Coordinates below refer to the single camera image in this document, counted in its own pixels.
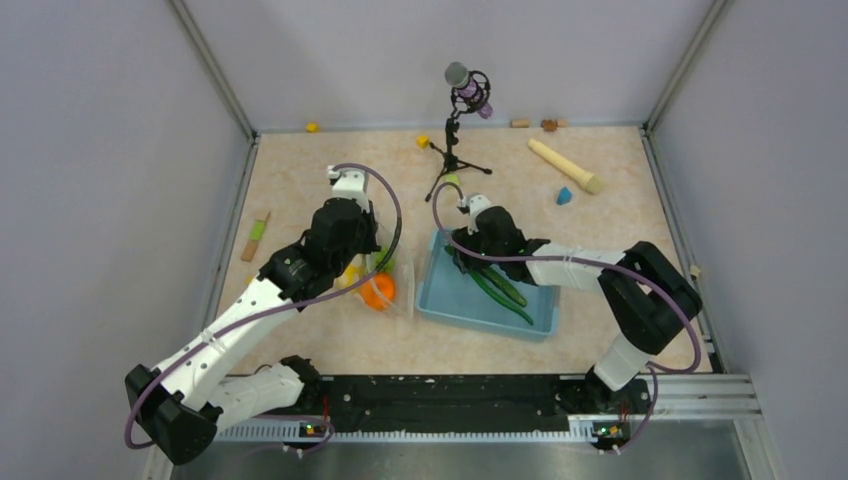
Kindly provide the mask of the clear dotted zip bag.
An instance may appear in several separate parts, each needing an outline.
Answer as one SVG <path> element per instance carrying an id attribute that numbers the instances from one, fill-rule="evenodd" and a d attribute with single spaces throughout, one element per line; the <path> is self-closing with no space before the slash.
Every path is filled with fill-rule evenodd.
<path id="1" fill-rule="evenodd" d="M 378 224 L 377 243 L 380 250 L 372 254 L 357 255 L 343 273 L 334 280 L 333 290 L 343 290 L 376 271 L 375 276 L 346 296 L 376 313 L 396 318 L 413 316 L 415 273 L 410 252 L 399 243 L 388 256 L 393 230 Z"/>

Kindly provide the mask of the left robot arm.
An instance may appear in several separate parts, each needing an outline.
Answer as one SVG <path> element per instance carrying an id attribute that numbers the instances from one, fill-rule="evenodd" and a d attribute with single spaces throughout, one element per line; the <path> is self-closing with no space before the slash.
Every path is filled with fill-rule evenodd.
<path id="1" fill-rule="evenodd" d="M 307 306 L 337 297 L 337 277 L 360 254 L 378 251 L 369 200 L 330 198 L 301 238 L 276 251 L 237 300 L 206 330 L 153 368 L 124 379 L 129 424 L 175 465 L 197 458 L 216 434 L 270 410 L 308 413 L 319 404 L 318 373 L 299 357 L 250 376 L 228 374 L 269 333 Z"/>

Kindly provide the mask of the orange fruit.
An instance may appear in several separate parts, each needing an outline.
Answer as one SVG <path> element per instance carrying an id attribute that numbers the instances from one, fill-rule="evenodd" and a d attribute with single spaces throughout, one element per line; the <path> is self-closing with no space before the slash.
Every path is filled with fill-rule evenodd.
<path id="1" fill-rule="evenodd" d="M 376 311 L 384 311 L 393 305 L 396 285 L 389 274 L 377 273 L 359 288 L 363 302 Z"/>

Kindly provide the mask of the thin green chili pepper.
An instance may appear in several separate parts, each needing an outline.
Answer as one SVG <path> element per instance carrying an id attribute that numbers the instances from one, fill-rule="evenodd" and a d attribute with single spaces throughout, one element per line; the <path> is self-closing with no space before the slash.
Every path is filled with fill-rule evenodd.
<path id="1" fill-rule="evenodd" d="M 518 315 L 528 325 L 534 324 L 534 320 L 526 311 L 527 299 L 505 276 L 498 273 L 493 267 L 470 271 L 468 275 L 495 303 Z"/>

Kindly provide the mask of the blue plastic basket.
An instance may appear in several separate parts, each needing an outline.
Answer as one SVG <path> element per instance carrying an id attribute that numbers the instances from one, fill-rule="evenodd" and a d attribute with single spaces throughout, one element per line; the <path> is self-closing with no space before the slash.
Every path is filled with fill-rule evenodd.
<path id="1" fill-rule="evenodd" d="M 556 287 L 518 282 L 510 285 L 527 305 L 520 315 L 492 299 L 453 264 L 435 231 L 429 244 L 427 274 L 416 288 L 415 309 L 430 321 L 521 340 L 542 342 L 557 331 L 560 308 Z"/>

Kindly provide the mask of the yellow mango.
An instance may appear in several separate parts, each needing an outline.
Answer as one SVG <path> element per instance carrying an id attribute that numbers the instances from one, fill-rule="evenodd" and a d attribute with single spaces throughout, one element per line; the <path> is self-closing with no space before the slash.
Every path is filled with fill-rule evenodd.
<path id="1" fill-rule="evenodd" d="M 363 276 L 364 267 L 360 262 L 351 262 L 343 273 L 335 279 L 337 289 L 345 289 L 358 282 Z"/>

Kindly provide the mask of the green grapes bunch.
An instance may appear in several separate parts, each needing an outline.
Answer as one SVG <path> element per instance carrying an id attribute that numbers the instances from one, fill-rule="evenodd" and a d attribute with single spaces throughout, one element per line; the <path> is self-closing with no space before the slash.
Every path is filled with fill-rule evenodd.
<path id="1" fill-rule="evenodd" d="M 388 247 L 382 247 L 373 255 L 375 269 L 380 273 L 391 274 L 395 268 L 396 258 L 389 253 Z"/>

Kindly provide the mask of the green cucumber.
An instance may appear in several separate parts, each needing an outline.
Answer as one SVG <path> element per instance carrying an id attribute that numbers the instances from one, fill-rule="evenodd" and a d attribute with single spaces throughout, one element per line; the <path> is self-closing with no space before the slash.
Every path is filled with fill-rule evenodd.
<path id="1" fill-rule="evenodd" d="M 525 296 L 495 268 L 487 267 L 479 272 L 488 295 L 506 305 L 524 308 L 528 305 Z"/>

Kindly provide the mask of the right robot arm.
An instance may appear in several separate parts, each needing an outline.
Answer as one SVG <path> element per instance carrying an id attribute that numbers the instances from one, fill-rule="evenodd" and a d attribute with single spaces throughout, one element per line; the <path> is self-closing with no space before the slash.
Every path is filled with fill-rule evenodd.
<path id="1" fill-rule="evenodd" d="M 623 251 L 567 248 L 524 236 L 512 215 L 484 196 L 460 203 L 468 217 L 450 233 L 463 272 L 493 266 L 513 282 L 565 287 L 602 296 L 619 333 L 589 370 L 586 397 L 600 412 L 612 412 L 627 397 L 626 384 L 651 365 L 681 331 L 697 338 L 693 319 L 703 301 L 692 285 L 652 243 Z"/>

